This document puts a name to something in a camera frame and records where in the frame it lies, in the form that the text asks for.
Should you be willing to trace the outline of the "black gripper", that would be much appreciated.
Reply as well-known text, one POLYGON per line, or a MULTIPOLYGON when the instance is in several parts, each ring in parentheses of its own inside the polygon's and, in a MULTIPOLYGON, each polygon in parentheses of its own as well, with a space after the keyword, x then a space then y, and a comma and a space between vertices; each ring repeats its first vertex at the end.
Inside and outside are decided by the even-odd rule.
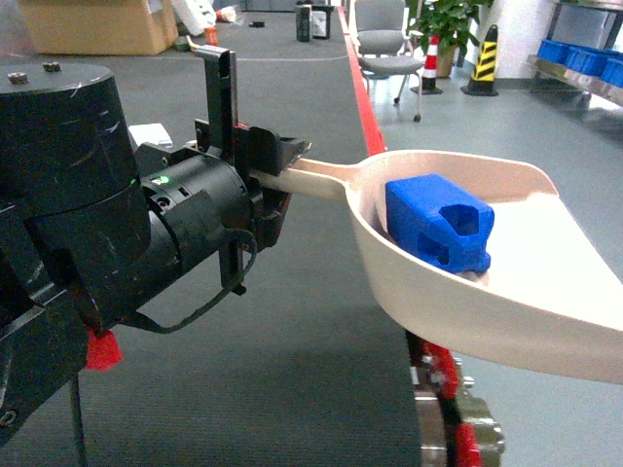
POLYGON ((152 142, 136 151, 141 183, 150 208, 176 248, 181 273, 214 253, 221 273, 241 271, 239 231, 258 249, 276 244, 287 194, 261 186, 259 176, 278 175, 312 146, 269 128, 236 125, 218 130, 198 125, 195 145, 178 149, 152 142))

